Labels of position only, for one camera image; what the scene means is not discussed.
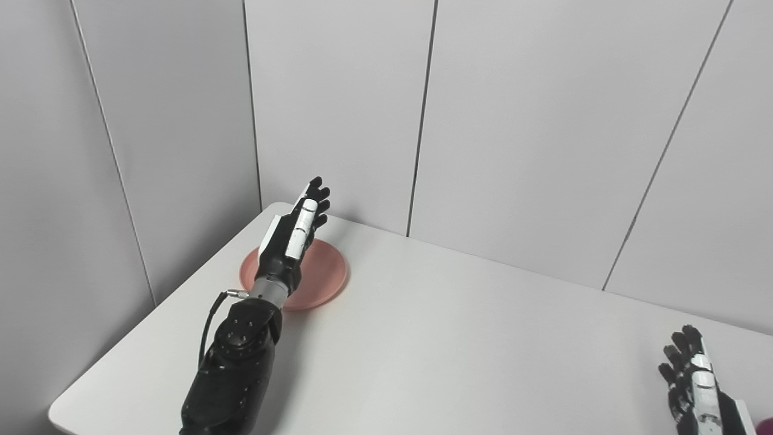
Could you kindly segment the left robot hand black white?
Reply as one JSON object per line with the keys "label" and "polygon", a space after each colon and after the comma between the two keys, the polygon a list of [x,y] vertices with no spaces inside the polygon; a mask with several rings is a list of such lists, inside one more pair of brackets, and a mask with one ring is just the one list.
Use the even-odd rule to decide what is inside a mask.
{"label": "left robot hand black white", "polygon": [[293,209],[271,222],[258,252],[255,279],[267,279],[284,286],[292,295],[301,283],[301,264],[315,240],[317,230],[327,223],[330,189],[320,176],[306,185]]}

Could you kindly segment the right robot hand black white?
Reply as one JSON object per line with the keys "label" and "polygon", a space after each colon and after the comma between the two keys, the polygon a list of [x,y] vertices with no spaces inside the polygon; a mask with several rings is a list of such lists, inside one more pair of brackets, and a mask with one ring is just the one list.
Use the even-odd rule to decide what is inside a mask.
{"label": "right robot hand black white", "polygon": [[745,402],[720,387],[703,335],[686,324],[663,347],[658,366],[667,385],[667,404],[678,434],[754,434]]}

